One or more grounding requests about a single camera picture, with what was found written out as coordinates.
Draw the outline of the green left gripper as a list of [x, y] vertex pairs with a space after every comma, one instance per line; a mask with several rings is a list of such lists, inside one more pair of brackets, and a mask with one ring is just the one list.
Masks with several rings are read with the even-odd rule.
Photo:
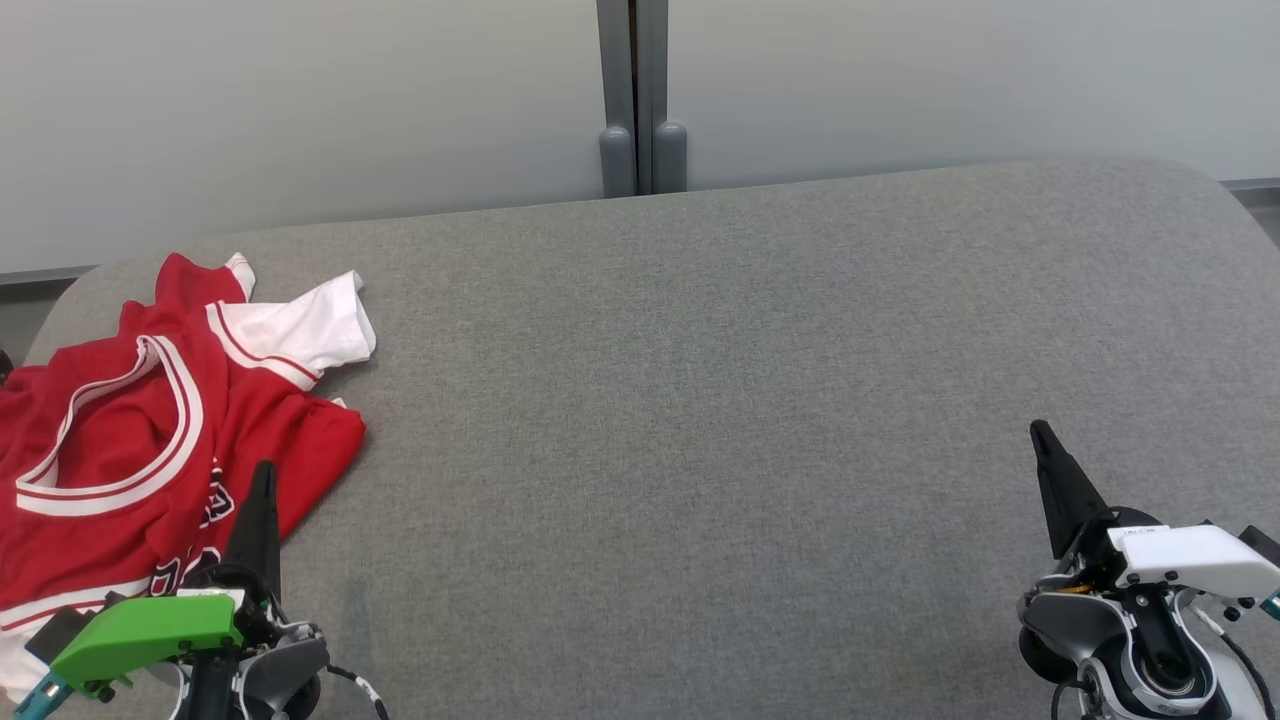
[[276, 639], [280, 528], [276, 469], [262, 460], [233, 525], [221, 565], [195, 574], [175, 593], [110, 602], [81, 615], [77, 633], [50, 662], [70, 688], [96, 694], [163, 661], [239, 662]]

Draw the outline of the grey partition frame post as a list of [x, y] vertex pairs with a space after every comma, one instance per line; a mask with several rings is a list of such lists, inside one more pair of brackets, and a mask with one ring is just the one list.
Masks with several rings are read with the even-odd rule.
[[687, 131], [669, 118], [669, 0], [635, 0], [637, 186], [644, 195], [687, 190]]
[[603, 193], [637, 192], [637, 141], [628, 0], [595, 0], [605, 128], [598, 136]]

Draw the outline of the red Bulls basketball jersey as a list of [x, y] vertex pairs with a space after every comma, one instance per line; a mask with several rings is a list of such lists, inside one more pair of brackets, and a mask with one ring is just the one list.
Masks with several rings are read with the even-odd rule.
[[116, 333], [17, 368], [0, 384], [0, 692], [47, 673], [27, 643], [64, 607], [163, 596], [223, 559], [253, 470], [276, 469], [289, 533], [356, 459], [366, 425], [316, 393], [376, 347], [357, 272], [256, 302], [233, 255], [173, 254]]

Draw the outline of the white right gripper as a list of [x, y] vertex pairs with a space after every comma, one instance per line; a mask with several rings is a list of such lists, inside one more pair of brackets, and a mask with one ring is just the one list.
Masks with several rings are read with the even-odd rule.
[[1135, 509], [1103, 511], [1108, 505], [1046, 420], [1030, 424], [1030, 442], [1062, 577], [1096, 593], [1167, 585], [1226, 601], [1266, 601], [1280, 589], [1280, 568], [1239, 541], [1248, 525], [1239, 532], [1212, 521], [1170, 527]]

